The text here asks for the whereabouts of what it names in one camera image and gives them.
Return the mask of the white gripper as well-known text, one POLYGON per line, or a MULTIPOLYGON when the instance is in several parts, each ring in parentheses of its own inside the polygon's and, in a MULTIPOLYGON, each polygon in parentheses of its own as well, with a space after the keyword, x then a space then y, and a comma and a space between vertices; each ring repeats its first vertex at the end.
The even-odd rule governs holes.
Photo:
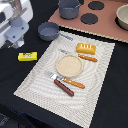
POLYGON ((21 47, 32 18, 30 0, 0 0, 0 49, 21 47))

